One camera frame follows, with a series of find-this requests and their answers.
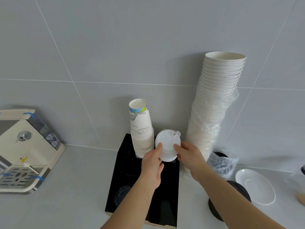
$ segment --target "hand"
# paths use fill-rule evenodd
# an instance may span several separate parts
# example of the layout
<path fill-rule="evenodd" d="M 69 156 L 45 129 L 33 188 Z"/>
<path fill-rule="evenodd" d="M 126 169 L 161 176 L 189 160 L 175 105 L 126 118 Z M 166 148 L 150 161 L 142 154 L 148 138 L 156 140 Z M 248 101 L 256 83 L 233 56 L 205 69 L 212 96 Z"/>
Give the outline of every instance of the hand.
<path fill-rule="evenodd" d="M 178 153 L 178 160 L 191 171 L 192 177 L 198 181 L 200 170 L 208 166 L 198 147 L 184 141 L 181 141 L 181 146 L 174 144 L 173 147 Z"/>
<path fill-rule="evenodd" d="M 161 183 L 161 172 L 164 164 L 161 163 L 159 154 L 162 150 L 162 143 L 159 143 L 156 149 L 146 153 L 142 159 L 142 170 L 140 178 L 149 181 L 154 190 L 158 188 Z"/>

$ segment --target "person's left hand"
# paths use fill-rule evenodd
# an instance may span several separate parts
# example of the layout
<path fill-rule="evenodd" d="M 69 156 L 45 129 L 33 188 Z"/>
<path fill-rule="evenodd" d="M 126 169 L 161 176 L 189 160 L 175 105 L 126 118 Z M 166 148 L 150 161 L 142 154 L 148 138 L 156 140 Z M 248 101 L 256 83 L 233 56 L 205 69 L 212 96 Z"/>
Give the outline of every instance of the person's left hand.
<path fill-rule="evenodd" d="M 142 159 L 142 170 L 140 178 L 148 181 L 154 190 L 161 183 L 161 172 L 164 164 L 161 163 L 159 154 L 162 150 L 162 143 L 159 143 L 156 149 L 147 152 Z"/>

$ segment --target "yellow tag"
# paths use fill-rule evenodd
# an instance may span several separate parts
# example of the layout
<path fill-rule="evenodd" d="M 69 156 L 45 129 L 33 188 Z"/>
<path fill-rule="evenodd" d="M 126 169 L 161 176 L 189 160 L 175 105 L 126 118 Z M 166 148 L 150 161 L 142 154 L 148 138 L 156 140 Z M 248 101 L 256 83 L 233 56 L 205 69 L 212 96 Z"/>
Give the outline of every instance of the yellow tag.
<path fill-rule="evenodd" d="M 21 159 L 21 163 L 24 163 L 26 160 L 27 160 L 27 157 L 26 158 L 22 158 Z"/>

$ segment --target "white plastic lid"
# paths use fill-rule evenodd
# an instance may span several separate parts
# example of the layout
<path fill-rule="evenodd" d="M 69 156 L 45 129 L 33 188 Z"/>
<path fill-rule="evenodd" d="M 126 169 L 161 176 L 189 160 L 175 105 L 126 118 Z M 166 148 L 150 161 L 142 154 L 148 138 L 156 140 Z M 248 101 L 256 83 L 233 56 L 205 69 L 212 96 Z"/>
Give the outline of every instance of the white plastic lid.
<path fill-rule="evenodd" d="M 161 142 L 163 149 L 159 155 L 159 158 L 164 162 L 171 162 L 176 159 L 177 152 L 175 151 L 173 145 L 181 145 L 180 140 L 181 133 L 179 131 L 174 131 L 170 129 L 162 130 L 158 133 L 155 143 L 156 147 Z"/>

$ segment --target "silver knob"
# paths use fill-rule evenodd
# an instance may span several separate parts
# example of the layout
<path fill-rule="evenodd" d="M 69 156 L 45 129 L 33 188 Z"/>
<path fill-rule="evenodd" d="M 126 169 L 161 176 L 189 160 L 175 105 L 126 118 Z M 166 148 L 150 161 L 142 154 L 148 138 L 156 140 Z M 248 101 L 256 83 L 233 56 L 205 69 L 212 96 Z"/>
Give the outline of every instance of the silver knob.
<path fill-rule="evenodd" d="M 32 138 L 32 133 L 29 131 L 22 131 L 17 135 L 17 139 L 20 141 L 25 141 L 31 138 Z"/>

